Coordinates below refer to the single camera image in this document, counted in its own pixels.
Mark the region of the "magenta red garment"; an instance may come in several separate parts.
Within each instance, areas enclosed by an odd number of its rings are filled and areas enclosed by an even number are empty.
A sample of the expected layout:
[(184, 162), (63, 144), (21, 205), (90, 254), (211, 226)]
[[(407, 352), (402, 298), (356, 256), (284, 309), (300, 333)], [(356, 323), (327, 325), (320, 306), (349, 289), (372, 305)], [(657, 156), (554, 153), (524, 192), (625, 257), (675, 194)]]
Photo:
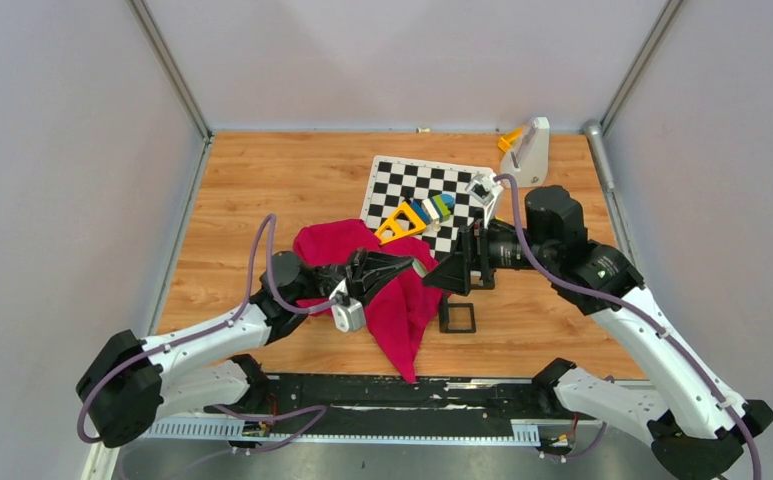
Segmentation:
[[(382, 246), (360, 219), (307, 226), (293, 241), (293, 251), (312, 266), (344, 263), (359, 248), (412, 256), (426, 270), (437, 265), (426, 242), (409, 237)], [(364, 309), (369, 333), (410, 384), (417, 381), (415, 359), (425, 330), (437, 315), (441, 298), (441, 290), (423, 286), (421, 277), (408, 269), (385, 286)]]

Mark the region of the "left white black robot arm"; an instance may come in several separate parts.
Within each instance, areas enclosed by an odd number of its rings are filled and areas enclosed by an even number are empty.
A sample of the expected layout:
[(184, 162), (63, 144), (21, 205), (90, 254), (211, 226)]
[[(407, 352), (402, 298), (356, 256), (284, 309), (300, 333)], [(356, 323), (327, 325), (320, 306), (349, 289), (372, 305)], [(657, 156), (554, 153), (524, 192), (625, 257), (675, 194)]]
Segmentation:
[(412, 256), (364, 249), (325, 266), (281, 251), (268, 260), (260, 289), (226, 313), (168, 334), (114, 334), (77, 383), (78, 437), (115, 448), (172, 415), (234, 404), (260, 411), (269, 389), (247, 351), (289, 336), (322, 311), (337, 330), (358, 331), (367, 322), (365, 307), (407, 271), (427, 272)]

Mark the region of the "black frame box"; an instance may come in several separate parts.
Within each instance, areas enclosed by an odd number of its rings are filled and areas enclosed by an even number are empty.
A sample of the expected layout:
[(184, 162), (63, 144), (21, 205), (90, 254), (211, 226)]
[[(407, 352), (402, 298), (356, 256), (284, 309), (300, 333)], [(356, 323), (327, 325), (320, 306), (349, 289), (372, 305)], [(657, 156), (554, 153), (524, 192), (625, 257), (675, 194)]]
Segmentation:
[(477, 332), (474, 304), (453, 302), (444, 296), (438, 307), (438, 328), (443, 334), (474, 334)]

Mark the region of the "green round brooch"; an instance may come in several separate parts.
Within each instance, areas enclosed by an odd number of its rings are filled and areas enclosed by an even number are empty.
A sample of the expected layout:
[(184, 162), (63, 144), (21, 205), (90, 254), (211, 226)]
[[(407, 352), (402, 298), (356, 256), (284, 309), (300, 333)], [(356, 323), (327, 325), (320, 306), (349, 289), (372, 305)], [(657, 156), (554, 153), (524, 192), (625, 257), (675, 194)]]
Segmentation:
[(413, 268), (413, 270), (415, 271), (415, 273), (416, 273), (416, 274), (417, 274), (419, 277), (421, 277), (421, 278), (424, 278), (424, 277), (425, 277), (425, 276), (428, 274), (427, 268), (426, 268), (426, 267), (425, 267), (425, 265), (424, 265), (424, 264), (423, 264), (423, 263), (422, 263), (420, 260), (418, 260), (418, 259), (414, 259), (414, 260), (413, 260), (413, 262), (412, 262), (412, 268)]

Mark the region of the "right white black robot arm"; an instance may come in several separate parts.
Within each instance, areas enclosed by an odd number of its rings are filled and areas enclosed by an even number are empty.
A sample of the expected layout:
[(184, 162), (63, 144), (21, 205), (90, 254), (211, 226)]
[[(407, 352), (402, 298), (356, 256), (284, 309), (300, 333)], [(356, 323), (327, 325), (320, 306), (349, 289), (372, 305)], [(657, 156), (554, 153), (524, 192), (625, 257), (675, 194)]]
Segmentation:
[(534, 376), (533, 403), (546, 417), (583, 413), (645, 444), (678, 479), (714, 479), (741, 457), (760, 478), (756, 438), (773, 410), (721, 380), (658, 306), (643, 276), (617, 248), (591, 240), (581, 204), (561, 186), (531, 190), (512, 223), (462, 231), (457, 246), (424, 277), (428, 287), (465, 295), (482, 263), (532, 269), (621, 345), (653, 385), (635, 391), (558, 358)]

